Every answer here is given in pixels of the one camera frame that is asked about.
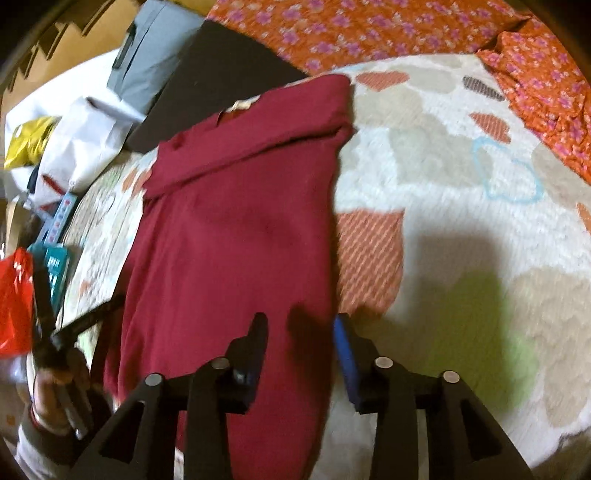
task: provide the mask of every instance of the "gray bag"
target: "gray bag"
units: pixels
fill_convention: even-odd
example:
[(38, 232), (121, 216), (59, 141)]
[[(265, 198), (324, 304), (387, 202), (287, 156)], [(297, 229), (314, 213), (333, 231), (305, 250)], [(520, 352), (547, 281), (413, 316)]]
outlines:
[(202, 24), (201, 15), (179, 5), (147, 0), (127, 29), (107, 87), (147, 114)]

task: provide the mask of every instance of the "white plastic bag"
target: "white plastic bag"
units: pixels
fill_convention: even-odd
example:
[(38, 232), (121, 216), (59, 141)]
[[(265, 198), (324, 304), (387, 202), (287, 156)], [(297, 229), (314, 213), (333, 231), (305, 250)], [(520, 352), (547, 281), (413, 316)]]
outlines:
[(120, 152), (132, 122), (97, 107), (102, 105), (79, 98), (57, 124), (39, 166), (36, 204), (58, 202), (64, 192), (83, 192)]

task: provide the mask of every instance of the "metal screw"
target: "metal screw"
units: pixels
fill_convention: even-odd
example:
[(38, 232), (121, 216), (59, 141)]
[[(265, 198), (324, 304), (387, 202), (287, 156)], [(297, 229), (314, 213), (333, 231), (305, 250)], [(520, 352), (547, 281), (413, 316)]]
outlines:
[(156, 385), (159, 385), (161, 381), (162, 375), (160, 374), (149, 374), (145, 380), (146, 385), (149, 387), (155, 387)]
[(232, 372), (232, 376), (238, 385), (244, 385), (246, 383), (246, 375), (239, 372), (238, 370), (234, 370)]
[(375, 366), (378, 368), (390, 368), (394, 365), (394, 362), (391, 358), (387, 356), (379, 356), (377, 359), (374, 360)]
[(225, 370), (230, 367), (230, 360), (224, 356), (218, 356), (212, 360), (212, 368), (214, 370)]
[(447, 370), (446, 372), (443, 372), (443, 379), (447, 383), (458, 383), (460, 381), (460, 375), (453, 370)]

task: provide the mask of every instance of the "maroon t-shirt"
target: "maroon t-shirt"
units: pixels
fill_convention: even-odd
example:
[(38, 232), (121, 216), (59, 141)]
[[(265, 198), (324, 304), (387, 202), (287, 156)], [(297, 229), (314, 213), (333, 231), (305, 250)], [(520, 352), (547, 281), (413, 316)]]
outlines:
[(145, 184), (105, 385), (125, 398), (151, 372), (194, 372), (245, 335), (255, 312), (267, 314), (256, 401), (228, 418), (238, 480), (299, 480), (317, 447), (331, 387), (333, 180), (352, 135), (349, 102), (341, 75), (271, 90), (242, 115), (212, 116), (161, 144)]

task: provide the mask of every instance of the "yellow package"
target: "yellow package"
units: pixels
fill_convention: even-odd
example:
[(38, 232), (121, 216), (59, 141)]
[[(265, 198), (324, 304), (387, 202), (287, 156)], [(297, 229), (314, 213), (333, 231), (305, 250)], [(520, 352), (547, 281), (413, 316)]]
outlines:
[(4, 169), (38, 164), (59, 119), (58, 116), (42, 116), (17, 127), (8, 146)]

